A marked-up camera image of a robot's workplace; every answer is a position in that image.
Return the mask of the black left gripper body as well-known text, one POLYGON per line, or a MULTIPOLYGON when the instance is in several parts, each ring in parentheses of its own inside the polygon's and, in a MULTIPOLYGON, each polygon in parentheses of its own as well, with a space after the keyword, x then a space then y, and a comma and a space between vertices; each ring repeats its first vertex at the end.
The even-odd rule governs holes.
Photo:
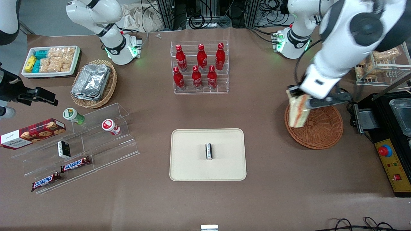
POLYGON ((301 96, 304 95, 305 92, 300 89, 299 85, 289 85, 287 86, 287 94, 289 96, 301 96))

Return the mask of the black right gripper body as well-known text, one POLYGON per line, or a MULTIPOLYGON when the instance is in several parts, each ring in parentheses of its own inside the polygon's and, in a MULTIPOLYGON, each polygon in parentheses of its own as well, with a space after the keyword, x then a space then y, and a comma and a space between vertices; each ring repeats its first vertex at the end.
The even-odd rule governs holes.
POLYGON ((32 101, 29 98, 27 88, 22 79, 9 72, 0 69, 1 81, 0 81, 0 100, 1 101, 14 101, 22 104, 31 104, 32 101))

